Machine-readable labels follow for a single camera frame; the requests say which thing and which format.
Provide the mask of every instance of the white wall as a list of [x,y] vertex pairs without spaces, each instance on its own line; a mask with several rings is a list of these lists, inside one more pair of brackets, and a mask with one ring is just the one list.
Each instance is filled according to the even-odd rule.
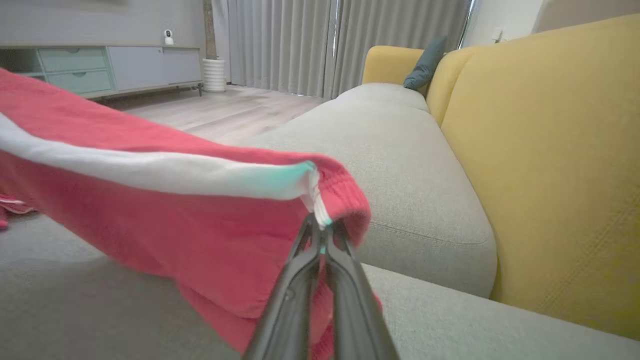
[[204,54],[201,0],[0,0],[0,45],[176,45]]
[[463,46],[494,43],[494,28],[508,40],[531,34],[543,0],[476,0]]

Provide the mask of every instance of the white pot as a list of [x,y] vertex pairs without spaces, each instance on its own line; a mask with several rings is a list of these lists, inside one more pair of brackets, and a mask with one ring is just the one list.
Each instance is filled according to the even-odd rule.
[[225,81],[225,60],[202,59],[204,66],[204,91],[224,92],[227,89]]

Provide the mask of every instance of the yellow sofa armrest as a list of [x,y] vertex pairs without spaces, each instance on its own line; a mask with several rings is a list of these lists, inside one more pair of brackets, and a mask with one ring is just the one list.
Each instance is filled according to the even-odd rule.
[[364,61],[362,83],[403,85],[424,50],[396,46],[374,46]]

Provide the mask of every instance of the wooden floor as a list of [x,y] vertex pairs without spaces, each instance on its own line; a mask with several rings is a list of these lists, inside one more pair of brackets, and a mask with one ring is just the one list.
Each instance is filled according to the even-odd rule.
[[224,93],[197,91],[115,99],[106,105],[214,142],[234,145],[315,108],[324,99],[227,86]]

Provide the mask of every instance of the gray wall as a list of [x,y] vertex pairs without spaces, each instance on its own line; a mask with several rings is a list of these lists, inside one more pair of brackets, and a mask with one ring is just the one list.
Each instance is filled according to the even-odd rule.
[[534,33],[640,13],[638,0],[545,0]]
[[0,45],[176,45],[204,54],[201,0],[0,0]]

